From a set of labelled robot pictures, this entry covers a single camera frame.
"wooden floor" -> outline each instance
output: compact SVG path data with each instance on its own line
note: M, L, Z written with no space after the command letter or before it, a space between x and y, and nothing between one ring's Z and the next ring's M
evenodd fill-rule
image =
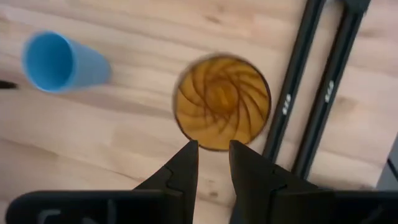
M38 189L133 189L186 142L171 99L180 72L213 52L251 61L279 97L305 0L0 0L0 211ZM310 180L375 186L398 130L398 2L373 0L354 44ZM278 164L300 142L341 7L326 5ZM55 30L111 62L111 82L51 95L21 72L24 41ZM250 145L260 152L269 129ZM227 223L226 153L200 151L195 223Z

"blue cup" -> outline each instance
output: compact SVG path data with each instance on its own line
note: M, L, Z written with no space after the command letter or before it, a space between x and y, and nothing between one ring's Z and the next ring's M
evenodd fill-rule
M54 32L41 32L28 40L22 66L38 89L50 93L106 83L111 74L101 54Z

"black metal rail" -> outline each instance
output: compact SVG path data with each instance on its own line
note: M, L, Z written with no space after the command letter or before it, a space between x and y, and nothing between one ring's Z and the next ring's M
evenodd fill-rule
M275 163L325 0L308 0L262 155Z
M292 173L303 179L306 179L310 172L349 54L370 0L344 2L343 16L292 167Z

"swirl pattern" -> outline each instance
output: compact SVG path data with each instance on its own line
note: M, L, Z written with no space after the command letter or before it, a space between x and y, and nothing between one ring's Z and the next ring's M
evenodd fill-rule
M232 55L215 55L189 67L174 96L180 129L209 150L227 151L232 139L251 142L265 126L270 108L264 77Z

